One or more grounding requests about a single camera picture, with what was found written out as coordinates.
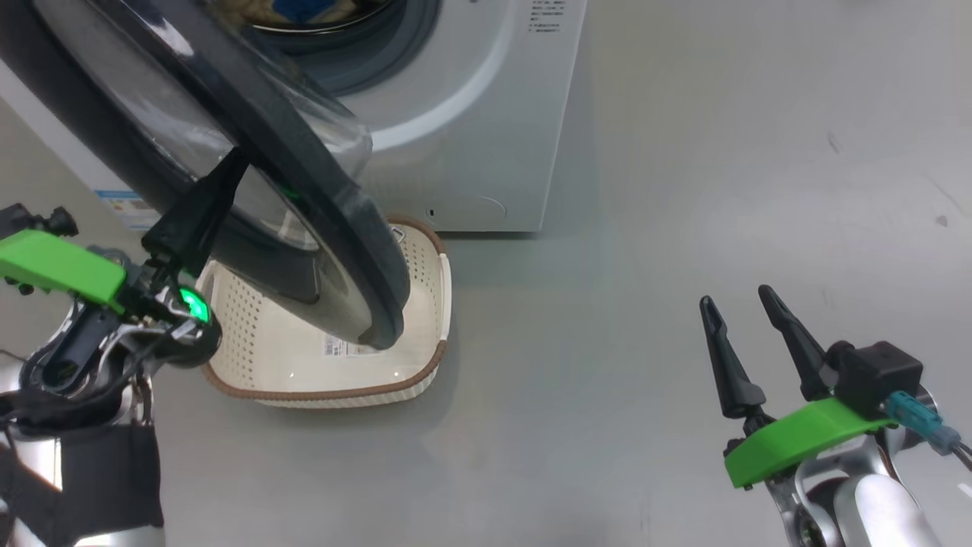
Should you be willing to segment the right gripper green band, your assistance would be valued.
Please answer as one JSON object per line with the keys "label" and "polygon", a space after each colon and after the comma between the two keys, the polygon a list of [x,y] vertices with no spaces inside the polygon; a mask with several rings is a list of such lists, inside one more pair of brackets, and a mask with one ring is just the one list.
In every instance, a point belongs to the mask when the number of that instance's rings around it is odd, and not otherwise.
{"label": "right gripper green band", "polygon": [[744,419],[746,435],[729,440],[724,450],[729,480],[746,491],[764,485],[787,546],[871,546],[854,493],[866,480],[897,488],[886,440],[896,424],[861,418],[834,398],[823,400],[836,382],[824,349],[773,287],[760,285],[758,296],[784,338],[803,398],[820,401],[780,419],[764,413],[766,395],[744,371],[715,301],[702,297],[702,331],[722,416]]}

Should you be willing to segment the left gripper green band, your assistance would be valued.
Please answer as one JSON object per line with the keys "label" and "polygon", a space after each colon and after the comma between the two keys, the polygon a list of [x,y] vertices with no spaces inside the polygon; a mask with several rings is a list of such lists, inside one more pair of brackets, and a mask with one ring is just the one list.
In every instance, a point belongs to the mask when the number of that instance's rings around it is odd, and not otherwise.
{"label": "left gripper green band", "polygon": [[4,278],[72,299],[62,325],[22,367],[20,387],[91,396],[161,365],[195,368],[215,356],[221,324],[180,276],[198,277],[208,262],[249,166],[241,151],[229,151],[191,185],[143,236],[150,256],[139,266],[48,232],[4,239]]}

